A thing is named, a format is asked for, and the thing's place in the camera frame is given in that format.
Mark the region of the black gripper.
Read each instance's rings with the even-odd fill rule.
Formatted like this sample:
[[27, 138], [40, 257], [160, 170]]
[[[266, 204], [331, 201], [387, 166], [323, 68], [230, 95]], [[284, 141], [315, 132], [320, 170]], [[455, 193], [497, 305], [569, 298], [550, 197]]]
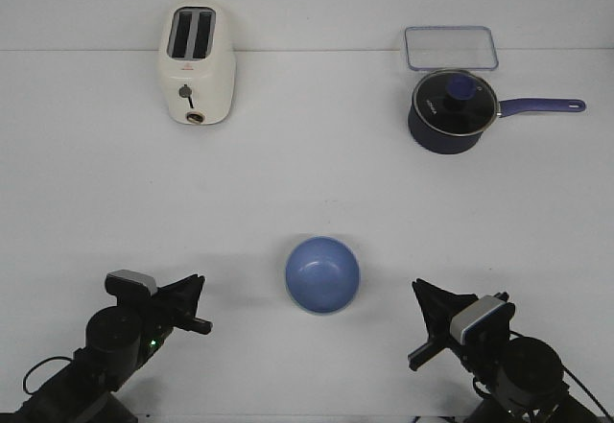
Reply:
[[153, 301], [153, 346], [161, 346], [175, 328], [208, 335], [211, 321], [197, 317], [205, 277], [192, 274], [158, 289]]
[[466, 345], [458, 344], [450, 335], [452, 318], [478, 300], [475, 294], [453, 294], [423, 279], [412, 283], [413, 292], [424, 318], [427, 340], [409, 354], [409, 366], [418, 370], [445, 349], [451, 350], [469, 371], [492, 371], [509, 343], [509, 323], [515, 305], [506, 292], [496, 293], [506, 302], [503, 309], [472, 328]]

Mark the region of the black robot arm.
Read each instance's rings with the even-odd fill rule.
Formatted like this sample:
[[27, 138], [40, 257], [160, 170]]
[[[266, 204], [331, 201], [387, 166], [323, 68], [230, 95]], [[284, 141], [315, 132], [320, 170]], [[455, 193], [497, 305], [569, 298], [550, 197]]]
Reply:
[[207, 335], [212, 323], [197, 317], [205, 277], [192, 274], [159, 287], [132, 270], [106, 275], [116, 304], [85, 327], [85, 345], [3, 422], [136, 422], [114, 393], [162, 347], [175, 329]]
[[599, 422], [569, 391], [569, 376], [603, 413], [613, 416], [546, 342], [510, 329], [516, 307], [506, 292], [454, 294], [423, 279], [412, 282], [427, 340], [408, 355], [417, 371], [448, 349], [472, 375], [480, 405], [467, 422]]

